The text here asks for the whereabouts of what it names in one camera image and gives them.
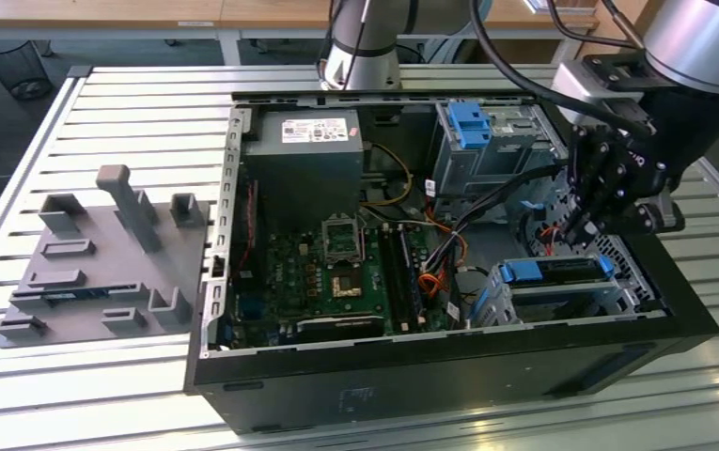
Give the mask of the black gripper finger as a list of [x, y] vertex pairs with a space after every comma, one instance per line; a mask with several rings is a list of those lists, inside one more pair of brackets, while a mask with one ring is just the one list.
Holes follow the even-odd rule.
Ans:
[[565, 241], [579, 242], [585, 234], [583, 229], [589, 219], [591, 199], [591, 134], [585, 127], [573, 127], [573, 136], [568, 155], [568, 186], [572, 192], [575, 208], [565, 222]]
[[588, 135], [581, 143], [581, 243], [603, 234], [625, 233], [633, 205], [629, 185], [636, 162], [621, 142]]

